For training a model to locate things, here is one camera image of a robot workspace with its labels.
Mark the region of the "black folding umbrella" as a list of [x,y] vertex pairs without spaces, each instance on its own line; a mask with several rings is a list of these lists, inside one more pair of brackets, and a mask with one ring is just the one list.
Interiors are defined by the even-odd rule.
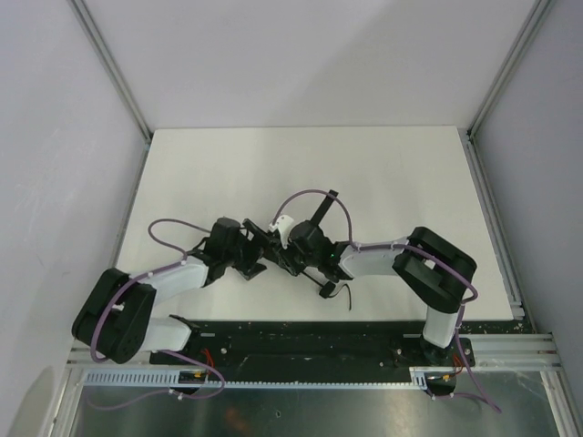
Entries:
[[[346,284],[348,276],[340,272],[338,265],[340,254],[348,247],[348,244],[346,242],[332,242],[324,235],[324,232],[320,227],[323,218],[332,204],[341,202],[338,199],[338,192],[333,189],[323,191],[316,188],[309,188],[297,192],[283,201],[270,223],[280,215],[284,214],[283,210],[292,202],[292,200],[306,194],[322,194],[324,195],[324,200],[311,218],[300,223],[295,222],[289,237],[289,244],[297,244],[298,246],[306,247],[313,251],[311,266],[301,275],[305,276],[320,287],[319,295],[321,298],[332,299],[336,297],[342,289],[350,288],[350,286]],[[279,236],[275,233],[273,234],[276,238],[275,244],[280,242]],[[268,248],[265,253],[265,258],[272,263],[274,263],[272,250],[275,244]]]

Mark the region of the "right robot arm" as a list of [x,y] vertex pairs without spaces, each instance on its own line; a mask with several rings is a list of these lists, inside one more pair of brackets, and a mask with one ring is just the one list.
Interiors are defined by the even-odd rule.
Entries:
[[426,305],[422,344],[447,350],[452,344],[467,291],[474,291],[473,258],[425,227],[407,237],[371,244],[333,242],[305,220],[282,216],[268,227],[274,262],[292,276],[317,269],[328,282],[397,276]]

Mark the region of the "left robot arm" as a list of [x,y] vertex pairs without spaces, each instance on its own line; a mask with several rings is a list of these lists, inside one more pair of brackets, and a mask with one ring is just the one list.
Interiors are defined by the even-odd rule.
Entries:
[[235,269],[250,280],[266,267],[261,259],[279,244],[276,226],[219,218],[190,250],[168,265],[142,273],[103,271],[72,324],[73,337],[88,346],[94,361],[123,364],[142,351],[183,351],[193,325],[176,315],[155,317],[160,303],[188,290],[204,289]]

